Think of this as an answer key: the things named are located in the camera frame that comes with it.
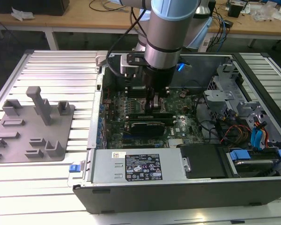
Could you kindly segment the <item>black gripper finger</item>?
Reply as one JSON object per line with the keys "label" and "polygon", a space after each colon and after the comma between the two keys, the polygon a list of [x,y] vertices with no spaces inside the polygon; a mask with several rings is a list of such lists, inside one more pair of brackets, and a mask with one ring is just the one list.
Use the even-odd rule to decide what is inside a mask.
{"label": "black gripper finger", "polygon": [[146,92],[146,103],[145,103],[145,113],[152,113],[154,110],[154,97],[155,91],[153,88],[147,88]]}

